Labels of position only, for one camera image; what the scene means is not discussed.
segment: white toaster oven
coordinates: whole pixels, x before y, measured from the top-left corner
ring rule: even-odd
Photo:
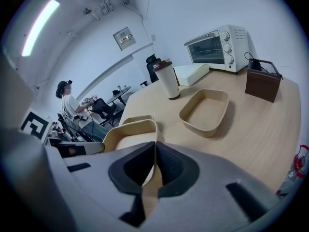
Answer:
[[[207,63],[210,68],[237,73],[248,65],[244,54],[249,51],[244,28],[224,25],[194,38],[187,46],[192,63]]]

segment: mug lid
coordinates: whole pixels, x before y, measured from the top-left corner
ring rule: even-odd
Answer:
[[[161,69],[163,69],[163,68],[165,68],[167,66],[170,66],[171,64],[172,64],[172,61],[170,61],[169,58],[168,58],[166,60],[163,60],[163,61],[155,64],[153,71],[154,72],[159,71],[159,70],[161,70]]]

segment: white travel mug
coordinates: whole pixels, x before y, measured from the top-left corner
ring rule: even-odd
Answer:
[[[167,59],[154,65],[154,72],[159,78],[166,95],[170,100],[175,100],[180,97],[175,72],[172,62]]]

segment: ceiling light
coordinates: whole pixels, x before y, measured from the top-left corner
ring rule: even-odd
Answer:
[[[42,12],[39,14],[38,18],[34,22],[30,33],[27,37],[26,43],[24,45],[22,56],[29,56],[31,54],[32,48],[36,39],[38,38],[42,28],[47,22],[48,18],[52,15],[52,13],[56,10],[56,8],[60,4],[55,0],[50,0]]]

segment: person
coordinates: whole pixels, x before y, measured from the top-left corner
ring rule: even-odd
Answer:
[[[71,95],[72,81],[61,81],[58,84],[56,90],[56,97],[62,99],[62,111],[67,115],[79,128],[80,131],[96,142],[102,142],[107,134],[107,130],[93,121],[89,117],[89,113],[85,111],[91,105],[91,102],[87,102],[84,105],[80,105],[78,101]]]
[[[60,127],[58,127],[57,128],[57,122],[53,122],[53,129],[52,129],[53,131],[56,131],[57,132],[57,134],[58,134],[58,137],[62,140],[62,141],[64,141],[64,142],[69,142],[69,140],[66,138],[66,134],[65,134],[65,132],[60,128]]]

